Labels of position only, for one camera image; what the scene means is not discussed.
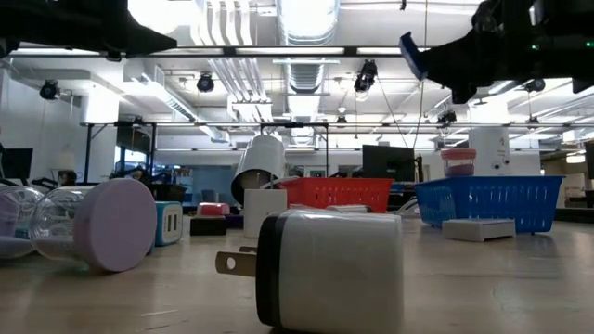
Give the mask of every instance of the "white box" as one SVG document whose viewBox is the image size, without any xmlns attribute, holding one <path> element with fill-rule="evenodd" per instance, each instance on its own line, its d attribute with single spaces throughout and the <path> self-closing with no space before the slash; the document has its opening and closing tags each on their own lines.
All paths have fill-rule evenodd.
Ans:
<svg viewBox="0 0 594 334">
<path fill-rule="evenodd" d="M 287 190 L 246 189 L 243 201 L 243 235 L 258 238 L 260 227 L 270 213 L 287 210 Z"/>
<path fill-rule="evenodd" d="M 477 242 L 516 236 L 511 219 L 452 219 L 443 223 L 442 230 L 445 238 Z"/>
</svg>

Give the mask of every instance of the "plastic basket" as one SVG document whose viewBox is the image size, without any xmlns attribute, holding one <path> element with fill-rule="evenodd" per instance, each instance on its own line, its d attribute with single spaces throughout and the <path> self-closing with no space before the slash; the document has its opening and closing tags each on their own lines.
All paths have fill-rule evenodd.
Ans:
<svg viewBox="0 0 594 334">
<path fill-rule="evenodd" d="M 517 233 L 549 232 L 563 176 L 462 176 L 415 186 L 423 222 L 508 218 Z"/>
<path fill-rule="evenodd" d="M 330 205 L 368 205 L 386 212 L 391 179 L 302 177 L 281 184 L 289 204 L 326 209 Z"/>
</svg>

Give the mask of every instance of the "red plastic basket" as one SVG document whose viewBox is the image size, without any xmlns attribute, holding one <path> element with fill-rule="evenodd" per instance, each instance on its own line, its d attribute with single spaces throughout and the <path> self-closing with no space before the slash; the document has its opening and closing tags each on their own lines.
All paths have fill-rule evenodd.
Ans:
<svg viewBox="0 0 594 334">
<path fill-rule="evenodd" d="M 326 209 L 330 205 L 368 205 L 386 212 L 391 179 L 302 177 L 281 183 L 289 204 Z"/>
</svg>

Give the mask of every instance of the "table surface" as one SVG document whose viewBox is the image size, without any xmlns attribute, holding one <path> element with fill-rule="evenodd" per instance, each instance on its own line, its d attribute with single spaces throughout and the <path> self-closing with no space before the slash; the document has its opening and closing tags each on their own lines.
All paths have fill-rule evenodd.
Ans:
<svg viewBox="0 0 594 334">
<path fill-rule="evenodd" d="M 419 221 L 404 231 L 406 333 L 592 333 L 594 225 L 485 243 Z M 218 251 L 255 244 L 240 231 L 185 236 L 116 275 L 36 255 L 2 261 L 0 333 L 271 333 L 253 279 L 214 270 Z"/>
</svg>

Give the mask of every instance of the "blue plastic basket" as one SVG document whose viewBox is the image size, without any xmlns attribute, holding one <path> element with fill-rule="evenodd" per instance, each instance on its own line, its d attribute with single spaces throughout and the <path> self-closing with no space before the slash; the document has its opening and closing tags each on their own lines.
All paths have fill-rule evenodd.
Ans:
<svg viewBox="0 0 594 334">
<path fill-rule="evenodd" d="M 508 218 L 517 233 L 549 232 L 563 176 L 463 176 L 415 186 L 423 222 Z"/>
</svg>

